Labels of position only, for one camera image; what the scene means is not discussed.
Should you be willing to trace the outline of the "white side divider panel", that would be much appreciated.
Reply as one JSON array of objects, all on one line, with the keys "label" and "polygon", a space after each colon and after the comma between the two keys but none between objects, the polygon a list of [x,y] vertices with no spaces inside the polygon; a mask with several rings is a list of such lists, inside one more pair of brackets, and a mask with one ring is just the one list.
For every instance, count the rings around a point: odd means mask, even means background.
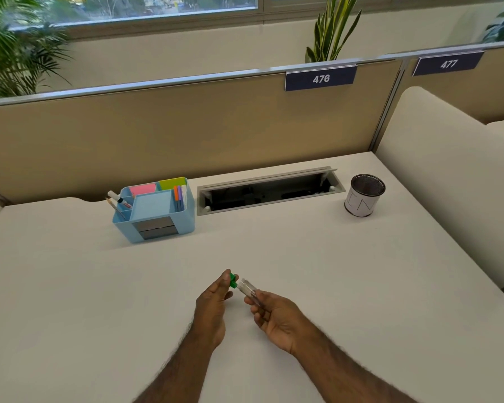
[{"label": "white side divider panel", "polygon": [[504,288],[504,135],[413,86],[401,95],[376,156]]}]

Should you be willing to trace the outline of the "snake plant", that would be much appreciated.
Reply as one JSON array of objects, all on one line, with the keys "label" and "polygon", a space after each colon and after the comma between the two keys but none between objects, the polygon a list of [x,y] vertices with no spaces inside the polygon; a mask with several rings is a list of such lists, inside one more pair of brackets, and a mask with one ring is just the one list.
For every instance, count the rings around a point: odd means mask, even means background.
[{"label": "snake plant", "polygon": [[350,14],[358,0],[327,0],[325,10],[314,24],[314,43],[307,47],[305,63],[337,60],[338,55],[360,20],[360,10],[350,28],[345,31]]}]

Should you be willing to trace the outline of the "blue sticky note pad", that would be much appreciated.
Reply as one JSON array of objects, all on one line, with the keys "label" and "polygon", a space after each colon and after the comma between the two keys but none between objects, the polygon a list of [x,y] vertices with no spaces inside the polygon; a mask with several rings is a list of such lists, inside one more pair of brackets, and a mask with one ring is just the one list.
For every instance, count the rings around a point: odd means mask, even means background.
[{"label": "blue sticky note pad", "polygon": [[174,191],[166,189],[136,196],[130,215],[131,221],[155,219],[176,212]]}]

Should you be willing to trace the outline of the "window frame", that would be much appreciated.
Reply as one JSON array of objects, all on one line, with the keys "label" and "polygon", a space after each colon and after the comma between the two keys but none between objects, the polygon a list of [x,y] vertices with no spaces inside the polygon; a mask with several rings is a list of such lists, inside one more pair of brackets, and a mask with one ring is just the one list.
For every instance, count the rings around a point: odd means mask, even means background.
[{"label": "window frame", "polygon": [[72,40],[315,19],[329,0],[0,0],[0,31],[54,27]]}]

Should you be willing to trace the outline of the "metal mesh pen cup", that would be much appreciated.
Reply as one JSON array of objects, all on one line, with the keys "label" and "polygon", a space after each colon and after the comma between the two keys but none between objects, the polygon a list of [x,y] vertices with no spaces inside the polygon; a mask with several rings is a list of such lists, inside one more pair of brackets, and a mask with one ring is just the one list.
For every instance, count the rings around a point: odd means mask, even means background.
[{"label": "metal mesh pen cup", "polygon": [[385,191],[385,183],[378,177],[370,174],[355,175],[350,181],[350,190],[344,201],[344,207],[354,216],[370,216]]}]

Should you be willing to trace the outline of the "person's right forearm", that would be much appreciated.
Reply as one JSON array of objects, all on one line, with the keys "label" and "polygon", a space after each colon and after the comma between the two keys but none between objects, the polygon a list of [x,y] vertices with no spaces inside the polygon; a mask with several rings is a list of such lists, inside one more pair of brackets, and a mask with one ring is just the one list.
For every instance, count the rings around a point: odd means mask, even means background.
[{"label": "person's right forearm", "polygon": [[298,321],[292,354],[325,403],[417,403],[358,364],[308,318]]}]

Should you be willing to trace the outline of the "clear barrel pen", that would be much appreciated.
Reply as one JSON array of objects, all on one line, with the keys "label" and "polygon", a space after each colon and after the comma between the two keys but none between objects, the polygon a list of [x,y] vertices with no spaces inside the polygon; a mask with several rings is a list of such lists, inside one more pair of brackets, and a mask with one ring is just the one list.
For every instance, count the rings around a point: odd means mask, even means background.
[{"label": "clear barrel pen", "polygon": [[262,307],[262,303],[259,301],[259,299],[256,296],[256,287],[253,286],[247,279],[245,278],[240,278],[237,281],[237,287],[236,287],[241,293],[243,293],[246,297],[248,297],[253,304],[257,305],[258,307]]}]

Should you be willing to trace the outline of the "dark blue number label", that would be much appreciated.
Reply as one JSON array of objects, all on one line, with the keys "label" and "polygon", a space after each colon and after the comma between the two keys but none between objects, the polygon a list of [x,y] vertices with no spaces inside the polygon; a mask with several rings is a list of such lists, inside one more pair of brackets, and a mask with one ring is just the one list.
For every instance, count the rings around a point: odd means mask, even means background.
[{"label": "dark blue number label", "polygon": [[468,53],[421,57],[417,61],[412,76],[473,70],[477,67],[484,53],[483,50],[480,50]]},{"label": "dark blue number label", "polygon": [[351,85],[354,82],[356,72],[357,65],[287,72],[285,74],[284,90],[285,92],[292,92]]}]

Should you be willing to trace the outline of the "beige desk partition panel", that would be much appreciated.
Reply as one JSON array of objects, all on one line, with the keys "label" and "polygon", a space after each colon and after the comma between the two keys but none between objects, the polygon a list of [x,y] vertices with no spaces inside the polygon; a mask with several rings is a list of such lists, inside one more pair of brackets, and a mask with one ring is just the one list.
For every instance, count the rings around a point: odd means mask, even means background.
[{"label": "beige desk partition panel", "polygon": [[0,199],[110,189],[368,151],[400,58],[340,62],[352,84],[285,90],[285,68],[0,99]]},{"label": "beige desk partition panel", "polygon": [[[419,63],[438,58],[480,55],[468,69],[416,75]],[[376,60],[401,62],[369,151],[376,151],[403,92],[422,87],[483,124],[504,121],[504,41],[380,55]]]}]

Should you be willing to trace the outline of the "white black-capped correction pen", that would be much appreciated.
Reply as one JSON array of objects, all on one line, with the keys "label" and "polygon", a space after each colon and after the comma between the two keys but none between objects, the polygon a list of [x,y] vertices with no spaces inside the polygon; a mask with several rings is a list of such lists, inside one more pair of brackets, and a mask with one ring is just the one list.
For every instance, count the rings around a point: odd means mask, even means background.
[{"label": "white black-capped correction pen", "polygon": [[124,198],[116,194],[114,191],[108,191],[108,198],[113,199],[116,203],[121,204],[127,209],[132,208],[132,205],[130,203],[128,203]]}]

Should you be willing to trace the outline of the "light blue desk organizer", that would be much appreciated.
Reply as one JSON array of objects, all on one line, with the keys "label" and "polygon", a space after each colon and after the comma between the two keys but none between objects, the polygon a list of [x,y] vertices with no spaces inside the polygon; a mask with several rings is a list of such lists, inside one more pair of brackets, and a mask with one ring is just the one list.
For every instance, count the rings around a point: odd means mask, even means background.
[{"label": "light blue desk organizer", "polygon": [[[158,182],[155,183],[157,184],[157,191],[161,191]],[[133,208],[135,197],[130,194],[129,187],[121,189],[116,194],[124,198]],[[175,212],[155,219],[131,221],[132,208],[127,209],[114,201],[125,218],[127,218],[127,221],[122,221],[120,216],[114,211],[112,222],[130,243],[141,243],[156,238],[189,234],[195,230],[195,198],[189,183],[187,183],[187,187],[187,208],[182,212]]]}]

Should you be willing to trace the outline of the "person's left hand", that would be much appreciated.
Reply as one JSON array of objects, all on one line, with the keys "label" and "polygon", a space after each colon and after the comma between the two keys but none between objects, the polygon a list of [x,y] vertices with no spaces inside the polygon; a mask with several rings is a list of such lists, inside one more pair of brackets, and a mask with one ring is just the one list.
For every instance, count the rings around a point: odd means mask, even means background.
[{"label": "person's left hand", "polygon": [[230,269],[223,271],[195,302],[191,332],[210,353],[215,351],[225,336],[226,326],[223,317],[226,301],[223,301],[223,297],[227,292],[232,292],[229,286],[230,273]]}]

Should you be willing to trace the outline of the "person's left forearm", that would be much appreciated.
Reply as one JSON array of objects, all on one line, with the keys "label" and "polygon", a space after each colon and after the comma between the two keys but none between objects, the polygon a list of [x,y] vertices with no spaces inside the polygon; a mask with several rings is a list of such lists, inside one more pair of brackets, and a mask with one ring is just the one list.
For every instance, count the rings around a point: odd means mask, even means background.
[{"label": "person's left forearm", "polygon": [[226,333],[192,324],[176,351],[133,403],[199,403],[208,366]]}]

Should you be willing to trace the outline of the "green sticky note pad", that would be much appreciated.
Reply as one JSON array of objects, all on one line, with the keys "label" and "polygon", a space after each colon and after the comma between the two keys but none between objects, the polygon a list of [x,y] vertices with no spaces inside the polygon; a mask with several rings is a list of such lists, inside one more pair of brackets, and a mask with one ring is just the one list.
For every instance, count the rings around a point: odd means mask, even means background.
[{"label": "green sticky note pad", "polygon": [[188,183],[188,180],[185,177],[176,177],[176,178],[170,178],[170,179],[165,179],[162,181],[158,181],[158,185],[160,187],[160,190],[165,191],[165,190],[173,190],[175,186],[181,186],[181,185],[186,185]]}]

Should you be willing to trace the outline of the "wooden pencil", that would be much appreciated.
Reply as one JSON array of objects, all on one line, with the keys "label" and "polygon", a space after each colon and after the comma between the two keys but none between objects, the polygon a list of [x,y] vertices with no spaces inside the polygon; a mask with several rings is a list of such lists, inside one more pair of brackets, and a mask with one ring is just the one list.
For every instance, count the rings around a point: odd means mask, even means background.
[{"label": "wooden pencil", "polygon": [[118,208],[118,206],[114,203],[114,201],[110,197],[107,196],[106,201],[112,206],[112,208],[120,216],[122,221],[127,221],[127,218],[125,218],[124,214],[121,212],[121,210]]}]

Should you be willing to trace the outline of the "palm plant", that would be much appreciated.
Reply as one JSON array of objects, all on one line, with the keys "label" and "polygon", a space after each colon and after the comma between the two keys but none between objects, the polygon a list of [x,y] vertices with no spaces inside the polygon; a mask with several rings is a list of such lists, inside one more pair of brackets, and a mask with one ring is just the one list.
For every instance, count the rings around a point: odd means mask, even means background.
[{"label": "palm plant", "polygon": [[0,99],[36,94],[71,60],[69,37],[41,18],[44,0],[0,0]]}]

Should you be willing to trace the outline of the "person's right hand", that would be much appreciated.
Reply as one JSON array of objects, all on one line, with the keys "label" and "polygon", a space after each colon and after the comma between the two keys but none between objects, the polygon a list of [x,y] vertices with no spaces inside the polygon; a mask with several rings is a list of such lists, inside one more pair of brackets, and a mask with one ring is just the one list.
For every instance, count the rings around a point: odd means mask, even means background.
[{"label": "person's right hand", "polygon": [[256,325],[278,348],[297,357],[304,338],[312,331],[313,324],[290,299],[282,306],[258,307],[245,296],[244,302],[250,305]]}]

